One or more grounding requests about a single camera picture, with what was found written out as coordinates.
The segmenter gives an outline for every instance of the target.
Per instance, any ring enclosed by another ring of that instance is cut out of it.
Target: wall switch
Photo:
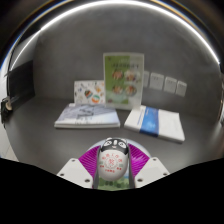
[[[184,97],[187,91],[187,83],[178,81],[177,83],[177,90],[176,90],[176,94],[179,96]]]
[[[149,83],[149,72],[148,71],[144,71],[143,86],[144,87],[148,87],[148,83]]]
[[[170,77],[166,77],[164,91],[168,93],[175,93],[176,87],[177,87],[177,80]]]
[[[151,77],[150,77],[149,88],[162,90],[163,89],[163,82],[164,82],[164,75],[152,73]]]

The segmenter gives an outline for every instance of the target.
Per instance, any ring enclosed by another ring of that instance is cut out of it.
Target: robot face
[[[101,148],[101,152],[105,150],[118,150],[125,155],[128,153],[128,145],[125,139],[108,138]]]

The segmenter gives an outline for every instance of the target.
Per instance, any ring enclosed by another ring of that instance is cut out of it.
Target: gray table surface
[[[187,166],[223,157],[220,124],[180,114],[186,140],[179,144],[124,128],[130,111],[118,110],[121,128],[56,129],[57,120],[69,100],[32,98],[6,124],[12,148],[22,163],[57,174],[70,158],[79,158],[96,142],[119,136],[139,142],[158,157],[170,173]]]

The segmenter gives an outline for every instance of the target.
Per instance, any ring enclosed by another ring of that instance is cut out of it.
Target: book cover
[[[104,81],[75,81],[76,104],[104,104]]]
[[[55,122],[56,128],[120,127],[116,110],[103,105],[69,104]]]
[[[179,113],[141,106],[131,111],[124,126],[154,137],[185,141]]]
[[[144,55],[105,53],[104,79],[107,107],[131,110],[141,105]]]

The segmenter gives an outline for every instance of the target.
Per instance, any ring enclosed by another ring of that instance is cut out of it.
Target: gray wall
[[[26,40],[24,40],[15,48],[11,61],[10,61],[10,69],[9,69],[10,71],[28,61],[33,60],[36,43],[39,37],[39,34],[37,34],[36,36],[35,35],[36,33],[30,36],[29,38],[27,38]]]
[[[144,53],[145,70],[188,84],[185,98],[144,89],[143,104],[217,119],[220,71],[208,50],[177,21],[136,7],[97,7],[44,30],[34,55],[37,97],[72,102],[75,80],[103,79],[104,52]]]

